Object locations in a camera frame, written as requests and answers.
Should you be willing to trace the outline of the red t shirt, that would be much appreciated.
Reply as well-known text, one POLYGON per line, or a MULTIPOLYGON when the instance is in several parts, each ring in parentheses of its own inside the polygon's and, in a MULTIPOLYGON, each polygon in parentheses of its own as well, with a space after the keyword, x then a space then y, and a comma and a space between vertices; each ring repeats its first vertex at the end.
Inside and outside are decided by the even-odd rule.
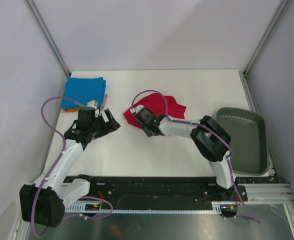
MULTIPOLYGON (((166 95, 165 96, 168 106, 168 115, 173 118, 184 119, 186 106, 179 104, 173 96, 166 95)), ((154 113, 156 117, 159 115, 166 114, 166 104, 162 96, 158 93, 152 93, 148 96, 143 97, 138 102, 136 102, 133 106, 137 107, 138 105, 143 105, 150 111, 154 113)), ((130 112, 130 109, 127 109, 123 116, 129 125, 132 125, 136 128, 139 128, 138 121, 135 119, 134 115, 130 112)))

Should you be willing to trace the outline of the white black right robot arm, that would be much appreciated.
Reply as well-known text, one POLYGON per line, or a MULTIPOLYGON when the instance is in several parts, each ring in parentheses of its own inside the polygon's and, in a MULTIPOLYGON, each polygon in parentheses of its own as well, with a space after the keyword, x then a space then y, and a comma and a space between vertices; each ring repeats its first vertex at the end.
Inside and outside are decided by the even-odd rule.
POLYGON ((217 194, 229 201, 236 194, 236 176, 231 165, 233 150, 230 135, 210 116, 200 120, 185 120, 154 113, 139 105, 130 112, 148 137, 178 136, 193 141, 200 154, 209 162, 216 176, 217 194))

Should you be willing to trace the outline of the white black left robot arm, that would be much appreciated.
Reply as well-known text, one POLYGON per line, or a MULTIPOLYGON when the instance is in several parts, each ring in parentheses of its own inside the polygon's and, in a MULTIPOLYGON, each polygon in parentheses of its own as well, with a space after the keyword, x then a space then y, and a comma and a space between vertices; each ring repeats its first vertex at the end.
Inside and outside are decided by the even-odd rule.
POLYGON ((120 128, 111 111, 81 107, 77 119, 63 135, 62 147, 52 166, 44 169, 34 183, 19 191, 22 219, 26 222, 55 228, 63 220, 66 208, 81 197, 92 200, 98 188, 88 180, 77 178, 68 186, 63 182, 73 164, 88 144, 120 128))

